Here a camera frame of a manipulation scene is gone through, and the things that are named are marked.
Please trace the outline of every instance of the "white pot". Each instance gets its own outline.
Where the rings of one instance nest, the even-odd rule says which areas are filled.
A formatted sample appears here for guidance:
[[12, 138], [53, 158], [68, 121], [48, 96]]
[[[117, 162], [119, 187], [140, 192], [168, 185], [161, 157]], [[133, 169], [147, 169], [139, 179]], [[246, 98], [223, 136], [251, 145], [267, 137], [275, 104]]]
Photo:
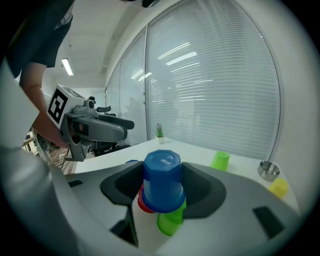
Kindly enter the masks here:
[[158, 144], [163, 144], [165, 142], [165, 137], [161, 137], [161, 138], [155, 137], [155, 140], [158, 142]]

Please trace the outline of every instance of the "green cup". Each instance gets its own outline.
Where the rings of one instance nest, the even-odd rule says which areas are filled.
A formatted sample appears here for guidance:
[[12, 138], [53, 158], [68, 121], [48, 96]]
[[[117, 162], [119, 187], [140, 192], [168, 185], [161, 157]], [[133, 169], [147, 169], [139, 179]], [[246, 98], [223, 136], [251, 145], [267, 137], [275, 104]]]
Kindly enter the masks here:
[[210, 167], [226, 172], [228, 169], [229, 158], [230, 155], [227, 152], [218, 151], [217, 153], [215, 153]]
[[170, 213], [160, 213], [157, 219], [158, 228], [167, 236], [172, 236], [183, 223], [184, 209], [187, 207], [186, 200], [179, 209]]

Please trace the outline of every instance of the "white table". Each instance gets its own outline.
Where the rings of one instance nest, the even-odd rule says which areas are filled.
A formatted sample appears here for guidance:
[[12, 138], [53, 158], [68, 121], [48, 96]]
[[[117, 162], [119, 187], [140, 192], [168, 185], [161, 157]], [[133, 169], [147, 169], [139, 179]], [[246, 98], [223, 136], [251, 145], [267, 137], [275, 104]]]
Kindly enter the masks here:
[[[153, 139], [113, 153], [86, 159], [84, 162], [78, 162], [75, 173], [79, 174], [118, 166], [129, 160], [143, 161], [148, 153], [155, 150], [172, 150], [180, 155], [182, 162], [190, 162], [204, 166], [210, 166], [216, 153], [214, 150], [182, 143], [173, 139], [166, 138], [164, 144], [157, 144], [156, 140]], [[272, 182], [264, 180], [258, 174], [257, 168], [260, 162], [261, 160], [231, 154], [227, 171], [228, 173], [252, 179], [268, 188]], [[285, 179], [288, 183], [281, 169], [278, 177]], [[132, 211], [139, 248], [146, 252], [153, 253], [170, 239], [170, 237], [162, 234], [158, 229], [156, 224], [157, 214], [142, 211], [137, 204], [137, 198], [138, 195], [133, 201]], [[289, 183], [288, 192], [283, 198], [283, 201], [299, 213], [298, 203]]]

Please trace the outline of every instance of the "dark shirt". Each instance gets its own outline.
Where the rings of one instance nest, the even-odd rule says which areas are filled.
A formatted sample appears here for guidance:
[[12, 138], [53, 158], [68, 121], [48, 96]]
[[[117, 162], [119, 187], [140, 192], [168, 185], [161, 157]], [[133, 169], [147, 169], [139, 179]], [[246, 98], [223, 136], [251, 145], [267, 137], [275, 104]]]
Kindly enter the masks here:
[[58, 49], [70, 29], [75, 0], [46, 0], [27, 17], [6, 52], [16, 78], [29, 63], [55, 66]]

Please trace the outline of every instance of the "person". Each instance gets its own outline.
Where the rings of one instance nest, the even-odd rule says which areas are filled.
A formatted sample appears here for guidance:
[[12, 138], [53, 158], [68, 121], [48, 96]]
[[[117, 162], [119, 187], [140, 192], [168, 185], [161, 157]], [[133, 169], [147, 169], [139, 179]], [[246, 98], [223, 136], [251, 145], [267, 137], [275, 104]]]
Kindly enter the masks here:
[[58, 128], [46, 114], [42, 80], [45, 69], [55, 66], [58, 49], [72, 23], [74, 3], [75, 0], [43, 1], [20, 26], [6, 52], [13, 76], [21, 73], [19, 84], [39, 110], [32, 127], [65, 149], [68, 144], [62, 141]]

